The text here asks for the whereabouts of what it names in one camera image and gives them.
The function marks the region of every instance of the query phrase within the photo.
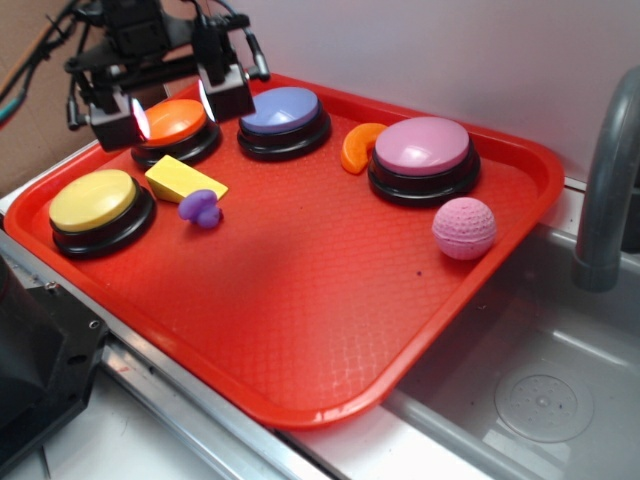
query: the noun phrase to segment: orange slice toy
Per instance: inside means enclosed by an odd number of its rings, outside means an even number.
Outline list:
[[[381,123],[363,123],[351,130],[342,143],[342,167],[349,173],[361,173],[369,163],[376,139],[387,128]]]

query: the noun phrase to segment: sink basin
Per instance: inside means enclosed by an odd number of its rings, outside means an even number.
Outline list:
[[[574,245],[536,227],[386,407],[496,478],[637,478],[640,261],[591,294]]]

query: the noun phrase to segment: plastic tray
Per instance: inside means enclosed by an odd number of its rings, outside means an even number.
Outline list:
[[[195,166],[230,187],[217,229],[159,201],[150,230],[126,249],[82,261],[59,254],[48,207],[61,188],[102,168],[147,185],[129,151],[98,146],[25,191],[5,228],[250,416],[301,429],[381,402],[552,205],[564,174],[537,144],[465,125],[483,162],[471,196],[493,210],[498,237],[482,259],[452,260],[431,234],[436,209],[386,203],[366,173],[340,164],[359,123],[425,114],[280,76],[254,88],[283,85],[319,96],[332,136],[304,158],[263,163],[240,152],[237,122],[222,125],[222,145]]]

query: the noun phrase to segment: textured pink ball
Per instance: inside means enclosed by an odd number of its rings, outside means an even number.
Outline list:
[[[462,197],[440,207],[431,230],[445,254],[456,260],[473,260],[493,245],[496,221],[491,209],[480,200]]]

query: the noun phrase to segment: gray faucet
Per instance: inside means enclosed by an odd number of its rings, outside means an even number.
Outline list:
[[[640,67],[620,80],[600,130],[573,256],[574,284],[611,290],[621,250],[640,251]]]

